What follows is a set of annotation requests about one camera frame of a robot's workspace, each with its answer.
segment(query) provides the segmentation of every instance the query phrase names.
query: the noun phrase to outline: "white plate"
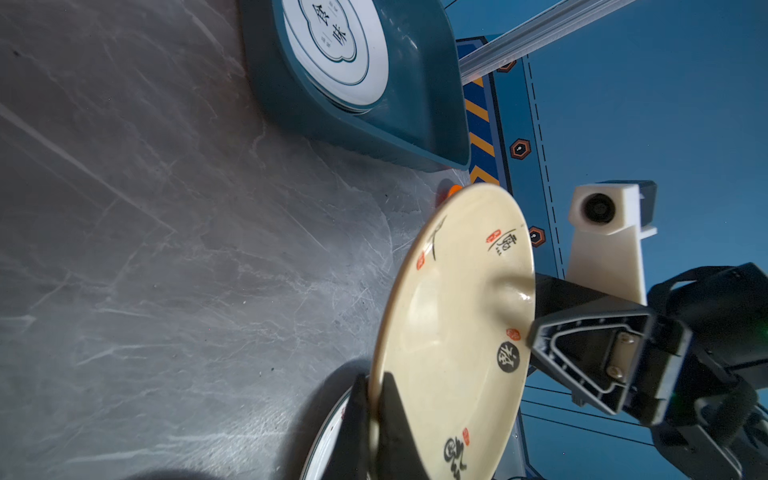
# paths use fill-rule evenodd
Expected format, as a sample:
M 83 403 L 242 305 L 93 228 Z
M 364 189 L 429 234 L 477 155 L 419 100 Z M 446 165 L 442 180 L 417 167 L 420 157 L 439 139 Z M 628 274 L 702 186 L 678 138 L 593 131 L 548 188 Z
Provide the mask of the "white plate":
M 474 184 L 422 229 L 389 296 L 369 380 L 371 443 L 392 372 L 431 480 L 488 480 L 520 406 L 534 319 L 533 251 L 506 190 Z
M 374 104 L 389 80 L 389 56 L 372 0 L 283 0 L 288 39 L 325 94 L 351 109 Z
M 331 413 L 326 417 L 326 421 L 323 422 L 323 426 L 312 444 L 310 454 L 304 462 L 304 468 L 299 477 L 301 480 L 320 480 L 323 477 L 328 461 L 331 459 L 333 447 L 336 446 L 336 439 L 339 437 L 341 422 L 344 420 L 344 410 L 351 392 L 352 389 L 349 389 L 342 395 L 331 409 Z

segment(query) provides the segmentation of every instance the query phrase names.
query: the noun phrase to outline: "beige plate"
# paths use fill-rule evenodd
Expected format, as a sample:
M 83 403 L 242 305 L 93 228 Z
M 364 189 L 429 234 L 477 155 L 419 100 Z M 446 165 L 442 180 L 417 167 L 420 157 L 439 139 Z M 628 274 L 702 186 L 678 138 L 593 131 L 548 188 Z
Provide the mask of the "beige plate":
M 432 480 L 488 480 L 518 413 L 534 319 L 528 227 L 506 190 L 460 190 L 400 267 L 369 381 L 372 417 L 392 372 Z M 372 447 L 378 425 L 372 424 Z

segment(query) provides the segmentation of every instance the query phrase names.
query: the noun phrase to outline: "yellow stripe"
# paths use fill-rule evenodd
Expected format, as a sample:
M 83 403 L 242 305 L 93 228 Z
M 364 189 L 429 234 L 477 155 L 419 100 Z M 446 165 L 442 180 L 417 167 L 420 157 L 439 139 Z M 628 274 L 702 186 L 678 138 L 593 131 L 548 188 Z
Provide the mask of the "yellow stripe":
M 490 118 L 488 118 L 488 111 L 485 110 L 483 107 L 473 104 L 466 98 L 464 99 L 464 103 L 467 105 L 467 110 L 471 111 L 473 114 L 477 115 L 478 117 L 482 118 L 485 121 L 491 121 Z
M 473 168 L 472 172 L 469 174 L 469 182 L 473 184 L 478 178 L 487 184 L 498 185 L 498 180 L 492 177 L 490 173 L 475 165 L 475 168 Z
M 493 145 L 473 134 L 472 132 L 469 132 L 469 141 L 480 147 L 486 154 L 491 155 L 492 157 L 496 156 L 493 151 Z

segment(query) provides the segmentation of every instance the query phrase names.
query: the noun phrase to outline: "teal plastic bin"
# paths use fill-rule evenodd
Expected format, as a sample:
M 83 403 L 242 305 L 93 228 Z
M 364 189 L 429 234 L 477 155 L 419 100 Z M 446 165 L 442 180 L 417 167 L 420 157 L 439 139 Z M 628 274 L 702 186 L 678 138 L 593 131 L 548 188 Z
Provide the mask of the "teal plastic bin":
M 374 4 L 387 42 L 389 81 L 370 111 L 343 111 L 310 82 L 288 43 L 282 0 L 240 0 L 254 93 L 273 121 L 307 137 L 417 170 L 466 170 L 464 93 L 440 1 Z

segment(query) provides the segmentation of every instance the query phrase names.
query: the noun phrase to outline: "gray marble tabletop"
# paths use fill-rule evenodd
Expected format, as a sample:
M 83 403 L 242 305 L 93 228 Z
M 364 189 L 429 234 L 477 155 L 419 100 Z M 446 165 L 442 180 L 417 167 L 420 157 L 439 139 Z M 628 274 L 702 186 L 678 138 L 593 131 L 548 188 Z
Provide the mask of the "gray marble tabletop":
M 279 130 L 243 63 L 236 0 L 0 2 L 0 478 L 296 478 L 367 368 L 468 177 Z

